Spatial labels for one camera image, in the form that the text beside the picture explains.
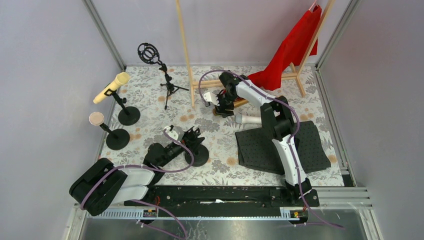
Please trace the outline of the gold microphone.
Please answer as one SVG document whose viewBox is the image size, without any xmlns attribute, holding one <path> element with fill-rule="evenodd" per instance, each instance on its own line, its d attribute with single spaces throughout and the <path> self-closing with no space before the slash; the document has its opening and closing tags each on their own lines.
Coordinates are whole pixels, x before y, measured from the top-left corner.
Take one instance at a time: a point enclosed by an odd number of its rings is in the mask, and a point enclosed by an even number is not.
<svg viewBox="0 0 424 240">
<path fill-rule="evenodd" d="M 242 98 L 237 99 L 237 100 L 233 103 L 233 108 L 232 108 L 232 109 L 226 109 L 226 111 L 227 111 L 227 112 L 228 112 L 228 111 L 230 111 L 231 113 L 226 113 L 226 114 L 224 114 L 224 115 L 223 115 L 223 116 L 224 116 L 224 118 L 226 118 L 226 117 L 228 117 L 228 116 L 233 116 L 233 115 L 234 115 L 234 113 L 233 113 L 234 108 L 241 107 L 241 106 L 243 106 L 243 105 L 245 105 L 245 104 L 247 104 L 247 103 L 248 103 L 248 101 L 247 101 L 246 99 L 242 99 Z M 216 108 L 214 108 L 214 109 L 212 110 L 212 113 L 213 113 L 213 115 L 214 115 L 214 116 L 221 116 L 221 115 L 222 115 L 221 113 L 218 113 L 218 112 L 217 112 Z"/>
</svg>

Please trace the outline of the black round-base mic stand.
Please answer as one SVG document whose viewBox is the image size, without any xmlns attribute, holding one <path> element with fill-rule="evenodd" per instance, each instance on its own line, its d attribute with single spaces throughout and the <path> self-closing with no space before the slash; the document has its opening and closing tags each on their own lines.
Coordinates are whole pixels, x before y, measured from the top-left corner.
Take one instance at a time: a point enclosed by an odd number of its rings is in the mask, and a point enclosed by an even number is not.
<svg viewBox="0 0 424 240">
<path fill-rule="evenodd" d="M 106 137 L 106 145 L 111 150 L 121 150 L 130 142 L 130 134 L 123 128 L 111 130 L 106 124 L 99 125 L 102 130 L 108 133 Z"/>
</svg>

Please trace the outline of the cream yellow microphone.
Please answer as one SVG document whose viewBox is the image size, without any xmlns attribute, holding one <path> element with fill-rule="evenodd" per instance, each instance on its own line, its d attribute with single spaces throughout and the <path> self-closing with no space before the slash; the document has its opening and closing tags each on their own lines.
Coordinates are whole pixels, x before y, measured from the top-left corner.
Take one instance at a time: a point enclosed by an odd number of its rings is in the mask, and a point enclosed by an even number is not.
<svg viewBox="0 0 424 240">
<path fill-rule="evenodd" d="M 128 73 L 121 72 L 117 74 L 114 80 L 111 83 L 109 83 L 103 90 L 101 90 L 100 93 L 93 99 L 93 103 L 99 104 L 106 97 L 111 96 L 121 86 L 126 85 L 129 80 L 130 80 L 130 75 Z"/>
</svg>

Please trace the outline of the pink microphone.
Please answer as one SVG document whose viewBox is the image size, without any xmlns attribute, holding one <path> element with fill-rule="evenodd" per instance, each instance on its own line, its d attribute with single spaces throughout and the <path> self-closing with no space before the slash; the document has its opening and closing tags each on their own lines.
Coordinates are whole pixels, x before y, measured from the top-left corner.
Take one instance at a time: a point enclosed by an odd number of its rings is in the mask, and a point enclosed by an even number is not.
<svg viewBox="0 0 424 240">
<path fill-rule="evenodd" d="M 88 120 L 93 126 L 100 126 L 104 123 L 105 117 L 101 112 L 92 112 L 89 115 Z"/>
</svg>

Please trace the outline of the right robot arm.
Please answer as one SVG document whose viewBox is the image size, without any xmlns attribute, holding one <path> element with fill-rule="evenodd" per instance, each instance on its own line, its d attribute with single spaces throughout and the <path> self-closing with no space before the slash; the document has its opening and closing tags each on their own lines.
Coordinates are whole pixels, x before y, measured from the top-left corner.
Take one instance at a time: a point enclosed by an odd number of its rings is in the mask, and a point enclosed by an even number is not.
<svg viewBox="0 0 424 240">
<path fill-rule="evenodd" d="M 229 70 L 222 71 L 219 80 L 225 89 L 216 96 L 205 93 L 202 97 L 205 104 L 212 103 L 215 113 L 223 118 L 234 115 L 235 101 L 238 98 L 260 108 L 262 132 L 272 141 L 278 152 L 290 199 L 302 200 L 309 209 L 307 198 L 313 189 L 296 150 L 295 135 L 300 129 L 300 122 L 294 109 L 283 97 L 274 97 L 255 86 L 251 80 Z"/>
</svg>

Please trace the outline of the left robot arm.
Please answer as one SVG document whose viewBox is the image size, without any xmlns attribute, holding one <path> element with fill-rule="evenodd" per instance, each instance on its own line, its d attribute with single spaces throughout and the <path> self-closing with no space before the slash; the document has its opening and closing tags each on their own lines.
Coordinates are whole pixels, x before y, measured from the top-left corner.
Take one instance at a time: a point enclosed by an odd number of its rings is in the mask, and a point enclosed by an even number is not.
<svg viewBox="0 0 424 240">
<path fill-rule="evenodd" d="M 69 188 L 69 195 L 82 210 L 97 216 L 110 205 L 142 200 L 149 187 L 165 174 L 180 173 L 207 163 L 209 150 L 199 128 L 184 131 L 170 125 L 163 130 L 171 140 L 167 146 L 153 143 L 147 149 L 142 164 L 115 166 L 108 158 L 99 159 Z"/>
</svg>

